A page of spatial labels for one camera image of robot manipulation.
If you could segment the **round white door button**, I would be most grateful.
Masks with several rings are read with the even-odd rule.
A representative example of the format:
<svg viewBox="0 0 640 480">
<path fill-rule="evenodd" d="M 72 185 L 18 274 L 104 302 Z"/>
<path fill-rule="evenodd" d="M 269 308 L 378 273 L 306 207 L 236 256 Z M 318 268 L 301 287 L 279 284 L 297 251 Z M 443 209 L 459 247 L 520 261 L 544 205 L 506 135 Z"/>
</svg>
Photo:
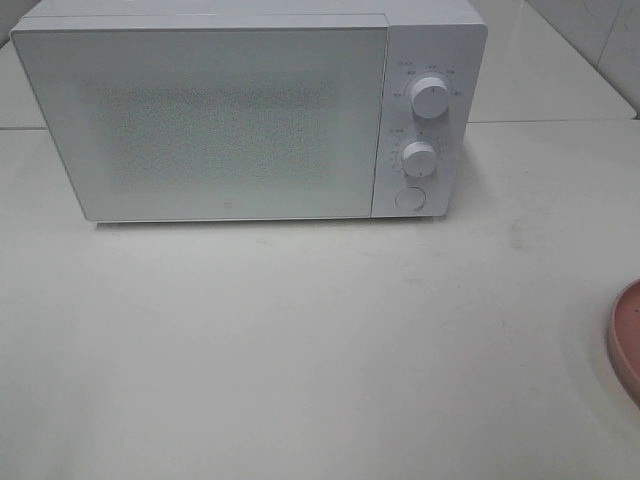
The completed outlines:
<svg viewBox="0 0 640 480">
<path fill-rule="evenodd" d="M 420 211 L 426 203 L 426 193 L 419 187 L 407 187 L 395 197 L 395 204 L 399 209 L 409 212 Z"/>
</svg>

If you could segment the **pink round plate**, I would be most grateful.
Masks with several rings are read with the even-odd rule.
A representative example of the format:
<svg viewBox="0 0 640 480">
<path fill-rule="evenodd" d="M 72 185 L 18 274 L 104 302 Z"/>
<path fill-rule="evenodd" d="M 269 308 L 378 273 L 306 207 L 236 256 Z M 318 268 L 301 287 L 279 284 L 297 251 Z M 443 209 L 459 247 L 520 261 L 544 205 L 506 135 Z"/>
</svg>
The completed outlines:
<svg viewBox="0 0 640 480">
<path fill-rule="evenodd" d="M 639 397 L 639 281 L 616 298 L 608 325 L 608 348 L 622 385 Z"/>
</svg>

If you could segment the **lower white control knob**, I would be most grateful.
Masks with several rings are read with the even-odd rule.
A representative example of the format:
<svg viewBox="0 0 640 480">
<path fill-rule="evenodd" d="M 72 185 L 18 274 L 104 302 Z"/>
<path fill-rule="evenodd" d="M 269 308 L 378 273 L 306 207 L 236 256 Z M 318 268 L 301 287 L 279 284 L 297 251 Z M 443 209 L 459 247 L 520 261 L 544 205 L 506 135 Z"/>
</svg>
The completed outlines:
<svg viewBox="0 0 640 480">
<path fill-rule="evenodd" d="M 416 141 L 403 149 L 401 163 L 407 176 L 426 178 L 436 170 L 438 154 L 431 143 Z"/>
</svg>

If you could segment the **white control knob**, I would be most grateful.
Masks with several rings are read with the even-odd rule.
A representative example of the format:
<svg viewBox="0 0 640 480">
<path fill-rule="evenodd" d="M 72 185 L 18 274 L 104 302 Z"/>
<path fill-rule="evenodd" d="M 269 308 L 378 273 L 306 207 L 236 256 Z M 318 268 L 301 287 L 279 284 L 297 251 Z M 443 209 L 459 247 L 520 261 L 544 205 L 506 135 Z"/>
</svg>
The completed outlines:
<svg viewBox="0 0 640 480">
<path fill-rule="evenodd" d="M 403 149 L 401 163 L 407 176 L 426 178 L 436 170 L 438 154 L 431 143 L 416 141 Z"/>
<path fill-rule="evenodd" d="M 448 81 L 436 73 L 425 75 L 411 85 L 409 97 L 416 116 L 427 120 L 437 118 L 449 107 Z"/>
</svg>

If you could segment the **upper white control knob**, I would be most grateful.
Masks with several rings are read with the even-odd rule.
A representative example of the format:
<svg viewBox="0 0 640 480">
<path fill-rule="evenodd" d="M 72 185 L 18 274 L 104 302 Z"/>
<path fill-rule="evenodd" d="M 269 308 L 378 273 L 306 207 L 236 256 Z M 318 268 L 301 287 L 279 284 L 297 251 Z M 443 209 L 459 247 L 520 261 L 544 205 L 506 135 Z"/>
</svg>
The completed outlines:
<svg viewBox="0 0 640 480">
<path fill-rule="evenodd" d="M 437 118 L 449 107 L 448 81 L 436 73 L 425 75 L 411 85 L 409 97 L 416 116 L 427 120 Z"/>
</svg>

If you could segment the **white microwave oven body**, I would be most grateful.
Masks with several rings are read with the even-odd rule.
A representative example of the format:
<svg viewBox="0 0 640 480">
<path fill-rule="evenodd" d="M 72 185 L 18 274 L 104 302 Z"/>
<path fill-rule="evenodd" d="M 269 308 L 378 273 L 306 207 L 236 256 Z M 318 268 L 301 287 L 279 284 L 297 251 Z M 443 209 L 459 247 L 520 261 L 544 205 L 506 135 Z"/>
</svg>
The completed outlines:
<svg viewBox="0 0 640 480">
<path fill-rule="evenodd" d="M 387 37 L 369 214 L 186 222 L 441 216 L 451 198 L 488 34 L 466 1 L 42 1 L 18 21 L 10 38 L 15 47 L 15 35 L 28 32 L 373 28 L 384 29 Z M 448 81 L 449 107 L 427 120 L 413 113 L 409 88 L 432 73 Z M 402 168 L 403 149 L 416 141 L 431 143 L 438 154 L 437 168 L 426 178 L 409 177 Z M 407 187 L 426 193 L 418 212 L 395 204 L 396 195 Z"/>
</svg>

